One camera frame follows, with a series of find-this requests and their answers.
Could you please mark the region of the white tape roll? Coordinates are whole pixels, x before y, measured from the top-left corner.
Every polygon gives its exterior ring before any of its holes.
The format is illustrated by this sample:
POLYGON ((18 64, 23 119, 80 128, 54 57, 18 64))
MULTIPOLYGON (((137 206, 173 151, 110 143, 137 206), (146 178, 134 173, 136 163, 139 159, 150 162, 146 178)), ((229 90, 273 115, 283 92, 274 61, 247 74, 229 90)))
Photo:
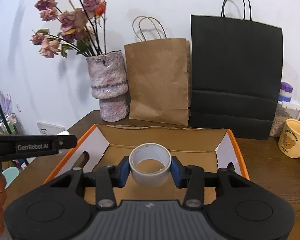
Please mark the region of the white tape roll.
POLYGON ((133 180, 143 187, 159 187, 168 179, 171 154, 167 148, 155 143, 137 146, 129 156, 133 180))

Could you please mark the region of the red cardboard box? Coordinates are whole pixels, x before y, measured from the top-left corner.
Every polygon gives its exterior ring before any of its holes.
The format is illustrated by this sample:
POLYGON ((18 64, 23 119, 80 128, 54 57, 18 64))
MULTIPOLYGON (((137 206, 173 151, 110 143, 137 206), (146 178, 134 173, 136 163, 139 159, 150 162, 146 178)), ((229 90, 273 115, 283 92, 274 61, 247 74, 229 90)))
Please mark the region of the red cardboard box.
POLYGON ((115 188, 119 203, 123 199, 183 200, 185 189, 175 187, 172 157, 182 165, 196 165, 206 172, 233 166, 244 178, 249 174, 238 143, 229 129, 168 128, 93 125, 56 165, 46 181, 69 171, 87 158, 83 171, 117 165, 125 156, 132 169, 125 187, 115 188))

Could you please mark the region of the pink textured vase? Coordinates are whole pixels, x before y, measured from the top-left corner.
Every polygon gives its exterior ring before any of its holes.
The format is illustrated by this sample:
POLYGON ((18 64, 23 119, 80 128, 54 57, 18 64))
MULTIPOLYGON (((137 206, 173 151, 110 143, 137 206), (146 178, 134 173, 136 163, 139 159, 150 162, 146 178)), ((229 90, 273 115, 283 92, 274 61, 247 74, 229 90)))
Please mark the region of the pink textured vase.
POLYGON ((125 61, 121 51, 86 58, 91 94, 99 100, 101 119, 117 122, 127 117, 129 107, 125 61))

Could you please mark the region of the brown paper bag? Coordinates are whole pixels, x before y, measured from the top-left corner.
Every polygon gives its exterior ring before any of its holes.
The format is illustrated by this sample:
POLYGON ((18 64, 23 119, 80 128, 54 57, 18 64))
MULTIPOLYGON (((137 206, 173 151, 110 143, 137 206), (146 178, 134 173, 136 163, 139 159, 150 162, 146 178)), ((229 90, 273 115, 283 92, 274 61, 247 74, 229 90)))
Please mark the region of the brown paper bag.
POLYGON ((159 37, 146 40, 137 31, 136 43, 125 45, 130 93, 129 117, 134 120, 187 126, 191 103, 190 43, 167 38, 154 17, 138 16, 133 25, 150 20, 159 37))

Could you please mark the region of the yellow bear mug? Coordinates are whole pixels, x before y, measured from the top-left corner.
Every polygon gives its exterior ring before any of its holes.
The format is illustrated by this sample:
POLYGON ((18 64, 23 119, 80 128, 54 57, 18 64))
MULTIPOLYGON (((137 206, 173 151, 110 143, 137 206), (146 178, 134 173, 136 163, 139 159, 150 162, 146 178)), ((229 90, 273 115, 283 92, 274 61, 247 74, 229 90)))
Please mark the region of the yellow bear mug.
POLYGON ((300 121, 295 119, 286 120, 278 146, 286 156, 300 159, 300 121))

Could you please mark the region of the black paper bag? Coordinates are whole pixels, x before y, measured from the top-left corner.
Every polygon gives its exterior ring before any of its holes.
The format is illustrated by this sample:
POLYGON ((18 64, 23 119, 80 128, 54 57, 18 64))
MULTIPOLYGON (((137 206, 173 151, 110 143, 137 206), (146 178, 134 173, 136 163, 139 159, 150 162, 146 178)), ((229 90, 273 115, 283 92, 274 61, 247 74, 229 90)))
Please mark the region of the black paper bag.
POLYGON ((189 125, 266 140, 277 108, 282 29, 251 19, 191 16, 189 125))

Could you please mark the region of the food container purple lid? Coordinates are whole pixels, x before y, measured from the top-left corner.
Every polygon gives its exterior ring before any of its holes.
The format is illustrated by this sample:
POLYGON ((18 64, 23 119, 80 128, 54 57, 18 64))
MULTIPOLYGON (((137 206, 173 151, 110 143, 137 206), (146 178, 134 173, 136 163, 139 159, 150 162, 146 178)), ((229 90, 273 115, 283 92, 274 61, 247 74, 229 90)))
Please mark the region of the food container purple lid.
POLYGON ((285 126, 287 119, 297 119, 300 113, 300 101, 294 96, 293 87, 287 82, 281 82, 279 99, 270 129, 269 136, 278 138, 285 126))

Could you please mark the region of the dried pink roses bouquet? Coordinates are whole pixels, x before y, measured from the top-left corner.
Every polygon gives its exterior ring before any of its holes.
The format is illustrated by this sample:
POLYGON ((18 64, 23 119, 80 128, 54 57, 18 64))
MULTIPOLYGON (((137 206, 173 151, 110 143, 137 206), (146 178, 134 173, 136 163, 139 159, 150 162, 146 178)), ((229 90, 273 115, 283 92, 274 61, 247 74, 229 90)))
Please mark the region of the dried pink roses bouquet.
POLYGON ((43 22, 58 21, 60 30, 56 35, 49 29, 33 32, 30 42, 40 46, 39 54, 53 59, 57 55, 66 58, 74 50, 84 57, 107 53, 101 48, 98 28, 106 31, 105 0, 38 0, 34 7, 43 22))

